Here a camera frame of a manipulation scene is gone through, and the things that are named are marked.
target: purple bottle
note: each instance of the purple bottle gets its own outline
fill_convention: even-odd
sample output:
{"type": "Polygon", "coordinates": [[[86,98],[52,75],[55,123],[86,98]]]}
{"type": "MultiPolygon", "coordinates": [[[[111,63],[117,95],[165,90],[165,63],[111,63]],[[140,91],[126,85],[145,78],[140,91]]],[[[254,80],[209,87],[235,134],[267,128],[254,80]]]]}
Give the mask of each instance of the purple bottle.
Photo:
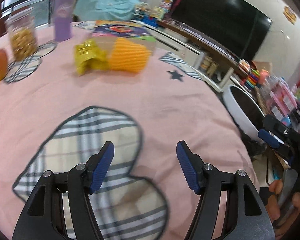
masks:
{"type": "Polygon", "coordinates": [[[71,38],[73,0],[54,0],[53,23],[55,41],[71,38]]]}

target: pink tablecloth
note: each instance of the pink tablecloth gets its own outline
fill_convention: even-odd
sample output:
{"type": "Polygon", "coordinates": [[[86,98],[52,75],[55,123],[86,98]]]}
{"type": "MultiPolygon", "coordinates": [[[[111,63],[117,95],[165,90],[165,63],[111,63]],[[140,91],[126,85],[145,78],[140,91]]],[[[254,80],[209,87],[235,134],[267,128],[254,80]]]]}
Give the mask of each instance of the pink tablecloth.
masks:
{"type": "MultiPolygon", "coordinates": [[[[199,200],[178,164],[179,140],[221,171],[244,169],[258,188],[239,131],[204,82],[185,74],[184,82],[171,80],[167,71],[177,68],[159,60],[167,52],[162,49],[155,51],[142,73],[94,72],[78,77],[73,46],[87,33],[73,27],[73,38],[44,56],[33,74],[19,82],[0,83],[0,229],[9,239],[24,205],[12,192],[12,184],[54,129],[91,105],[125,112],[142,127],[143,150],[133,174],[152,178],[168,200],[164,240],[184,239],[199,200]]],[[[52,40],[53,27],[37,30],[37,36],[39,44],[52,40]]],[[[0,48],[11,56],[7,36],[0,38],[0,48]]],[[[223,196],[220,212],[224,209],[223,196]]],[[[219,216],[215,236],[222,221],[219,216]]]]}

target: flat screen tv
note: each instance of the flat screen tv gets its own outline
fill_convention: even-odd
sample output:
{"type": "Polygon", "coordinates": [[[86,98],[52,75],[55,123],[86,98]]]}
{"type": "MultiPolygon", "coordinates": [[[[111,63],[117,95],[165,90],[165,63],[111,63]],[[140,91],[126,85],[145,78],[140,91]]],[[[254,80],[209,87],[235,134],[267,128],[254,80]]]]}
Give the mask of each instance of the flat screen tv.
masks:
{"type": "Polygon", "coordinates": [[[211,37],[235,54],[237,60],[254,58],[272,24],[244,0],[181,0],[172,8],[173,20],[211,37]]]}

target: human hand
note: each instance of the human hand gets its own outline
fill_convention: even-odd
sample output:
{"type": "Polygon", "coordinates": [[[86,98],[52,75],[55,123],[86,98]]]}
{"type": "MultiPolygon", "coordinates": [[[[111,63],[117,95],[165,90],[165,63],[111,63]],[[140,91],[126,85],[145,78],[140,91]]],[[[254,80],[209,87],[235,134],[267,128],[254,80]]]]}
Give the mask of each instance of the human hand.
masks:
{"type": "MultiPolygon", "coordinates": [[[[280,208],[277,201],[277,196],[282,191],[283,183],[282,179],[275,180],[271,183],[269,187],[269,191],[275,193],[275,195],[271,195],[268,199],[268,204],[266,205],[266,210],[269,214],[271,222],[279,219],[280,217],[280,208]]],[[[285,221],[285,223],[279,228],[275,229],[276,240],[279,240],[283,237],[283,235],[288,231],[293,222],[296,220],[300,213],[300,193],[295,193],[292,197],[292,204],[295,206],[295,210],[291,214],[291,216],[285,221]]]]}

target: light blue cloth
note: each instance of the light blue cloth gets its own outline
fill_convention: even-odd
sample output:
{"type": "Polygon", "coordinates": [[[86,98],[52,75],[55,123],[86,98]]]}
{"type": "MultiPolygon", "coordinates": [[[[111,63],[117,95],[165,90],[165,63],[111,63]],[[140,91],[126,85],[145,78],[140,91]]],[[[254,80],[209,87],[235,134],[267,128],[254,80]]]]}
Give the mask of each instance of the light blue cloth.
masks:
{"type": "Polygon", "coordinates": [[[129,21],[139,0],[78,0],[73,14],[80,21],[129,21]]]}

